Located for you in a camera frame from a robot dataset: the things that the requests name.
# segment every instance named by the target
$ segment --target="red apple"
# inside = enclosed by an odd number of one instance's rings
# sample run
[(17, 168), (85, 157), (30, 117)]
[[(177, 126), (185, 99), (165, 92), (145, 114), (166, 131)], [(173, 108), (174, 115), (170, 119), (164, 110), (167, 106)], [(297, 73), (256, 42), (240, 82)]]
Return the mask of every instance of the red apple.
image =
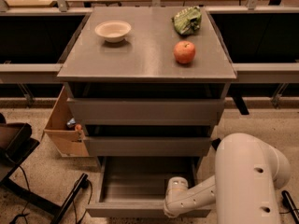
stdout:
[(81, 131), (82, 130), (82, 125), (76, 124), (75, 125), (75, 131)]
[(174, 55), (178, 63), (190, 63), (195, 56), (195, 45), (190, 41), (179, 41), (175, 45)]

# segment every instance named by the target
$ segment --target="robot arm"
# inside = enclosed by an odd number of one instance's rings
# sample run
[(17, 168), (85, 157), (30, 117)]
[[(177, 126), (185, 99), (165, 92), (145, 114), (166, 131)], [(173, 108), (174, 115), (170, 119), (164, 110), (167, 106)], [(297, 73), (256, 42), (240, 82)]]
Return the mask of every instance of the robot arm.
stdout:
[(217, 149), (215, 176), (191, 189), (184, 178), (169, 180), (164, 212), (177, 217), (216, 202), (219, 224), (278, 224), (275, 188), (290, 176), (280, 151), (251, 135), (231, 134)]

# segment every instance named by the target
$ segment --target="cabinet top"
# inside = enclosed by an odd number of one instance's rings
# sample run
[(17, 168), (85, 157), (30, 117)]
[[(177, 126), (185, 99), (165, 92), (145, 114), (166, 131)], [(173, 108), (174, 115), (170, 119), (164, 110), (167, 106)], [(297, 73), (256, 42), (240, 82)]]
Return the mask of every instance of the cabinet top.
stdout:
[[(225, 82), (235, 72), (206, 11), (196, 35), (180, 36), (172, 17), (186, 7), (95, 7), (67, 57), (61, 81)], [(126, 21), (132, 30), (125, 40), (109, 44), (94, 28), (104, 21)], [(195, 44), (188, 65), (178, 64), (173, 48), (180, 40)]]

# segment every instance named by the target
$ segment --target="drawer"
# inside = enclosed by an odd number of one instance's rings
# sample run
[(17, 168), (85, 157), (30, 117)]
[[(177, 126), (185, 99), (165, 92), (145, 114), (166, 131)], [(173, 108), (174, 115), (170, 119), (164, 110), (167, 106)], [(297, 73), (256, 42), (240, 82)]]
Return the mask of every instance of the drawer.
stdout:
[(68, 99), (83, 124), (216, 125), (223, 100)]
[[(166, 217), (164, 197), (168, 180), (185, 177), (190, 188), (197, 184), (195, 158), (108, 157), (103, 158), (98, 196), (87, 206), (91, 217)], [(208, 208), (186, 217), (206, 217)]]
[(206, 156), (205, 137), (86, 137), (90, 156)]

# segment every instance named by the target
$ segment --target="floor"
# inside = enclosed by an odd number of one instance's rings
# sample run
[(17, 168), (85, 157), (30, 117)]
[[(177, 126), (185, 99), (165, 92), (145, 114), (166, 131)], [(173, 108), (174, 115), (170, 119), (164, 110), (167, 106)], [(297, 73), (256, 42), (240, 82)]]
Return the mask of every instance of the floor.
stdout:
[[(282, 6), (298, 6), (299, 0), (283, 0)], [(212, 134), (213, 138), (223, 138), (230, 133), (248, 133), (254, 135), (269, 145), (282, 151), (289, 159), (292, 166), (292, 177), (283, 189), (287, 190), (295, 204), (299, 206), (299, 99), (282, 98), (279, 108), (275, 109), (267, 98), (247, 98), (245, 102), (249, 108), (249, 115), (242, 116), (231, 99), (226, 100), (225, 110), (221, 121)], [(50, 117), (55, 100), (36, 100), (30, 108), (26, 107), (24, 99), (0, 99), (0, 112), (6, 117), (7, 122), (28, 122), (32, 125), (32, 137), (40, 141), (39, 147), (23, 163), (31, 191), (49, 199), (57, 204), (62, 204), (76, 180), (82, 173), (88, 175), (93, 183), (93, 196), (91, 203), (95, 202), (97, 179), (99, 169), (94, 158), (63, 158), (55, 145), (43, 129)], [(198, 172), (200, 179), (214, 175), (215, 150), (211, 148), (204, 158)], [(12, 179), (26, 188), (23, 174), (18, 169)], [(79, 192), (75, 206), (78, 219), (83, 215), (85, 206), (89, 201), (91, 189)], [(281, 212), (286, 209), (281, 205), (281, 190), (277, 191), (277, 201)], [(0, 189), (0, 223), (7, 224), (21, 213), (26, 202), (10, 192)], [(50, 223), (52, 216), (39, 208), (29, 204), (24, 213), (29, 224)], [(280, 215), (282, 224), (295, 223), (291, 214)], [(71, 206), (64, 215), (62, 224), (75, 223), (75, 211)], [(26, 223), (20, 218), (17, 223)], [(176, 223), (176, 224), (216, 224), (217, 213), (215, 205), (211, 205), (211, 212), (206, 218), (94, 218), (86, 214), (82, 223), (85, 224), (135, 224), (135, 223)]]

